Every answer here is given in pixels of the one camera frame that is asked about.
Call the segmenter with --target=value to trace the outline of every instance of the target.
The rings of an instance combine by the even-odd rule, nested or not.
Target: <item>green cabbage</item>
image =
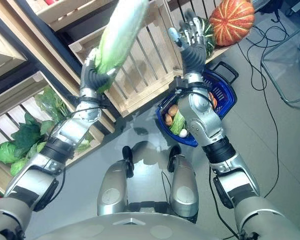
[[[180,111],[178,110],[176,112],[176,115],[173,118],[173,122],[172,122],[172,125],[170,127],[170,131],[174,135],[179,135],[179,133],[181,132],[181,130],[185,126],[185,122],[186,122],[186,120],[185,120],[184,116],[182,116]]]
[[[119,1],[102,34],[99,48],[94,49],[94,65],[98,73],[105,74],[124,64],[142,26],[148,5],[148,0]],[[113,80],[98,91],[110,88]]]
[[[14,163],[19,160],[15,156],[16,145],[11,142],[4,142],[0,144],[0,161],[5,164]]]
[[[26,157],[21,158],[11,165],[10,173],[12,176],[17,175],[17,173],[26,165],[28,159]]]

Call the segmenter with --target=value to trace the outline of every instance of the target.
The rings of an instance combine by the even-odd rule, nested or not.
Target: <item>striped squash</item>
[[[254,24],[254,13],[252,3],[246,0],[221,2],[209,18],[209,22],[214,27],[216,44],[229,46],[243,39]]]

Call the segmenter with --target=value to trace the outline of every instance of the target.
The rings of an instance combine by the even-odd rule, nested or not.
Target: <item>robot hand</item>
[[[180,22],[179,32],[171,27],[168,33],[180,50],[184,78],[190,73],[201,76],[206,63],[203,21],[190,9],[185,12],[185,18],[186,22]]]

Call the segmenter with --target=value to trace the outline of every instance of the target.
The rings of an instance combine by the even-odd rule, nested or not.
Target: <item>egg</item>
[[[179,133],[179,137],[180,138],[185,138],[188,135],[188,131],[186,129],[181,129],[180,133]]]

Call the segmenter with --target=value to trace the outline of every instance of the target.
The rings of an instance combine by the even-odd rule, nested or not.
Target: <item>black basket handle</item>
[[[234,75],[232,80],[229,81],[229,85],[231,85],[239,77],[239,73],[236,70],[234,70],[232,66],[225,63],[224,61],[220,61],[212,70],[215,71],[220,65],[228,69]]]

